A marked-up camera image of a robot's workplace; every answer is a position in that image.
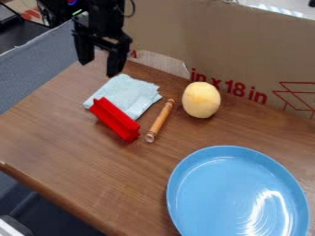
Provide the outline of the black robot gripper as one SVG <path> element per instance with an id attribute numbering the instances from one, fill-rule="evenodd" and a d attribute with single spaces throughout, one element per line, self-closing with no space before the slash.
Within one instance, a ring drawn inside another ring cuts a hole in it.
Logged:
<path id="1" fill-rule="evenodd" d="M 125 0 L 86 0 L 86 9 L 72 16 L 73 42 L 77 60 L 86 65 L 94 59 L 93 47 L 108 51 L 106 76 L 113 77 L 122 70 L 132 38 L 122 31 Z"/>

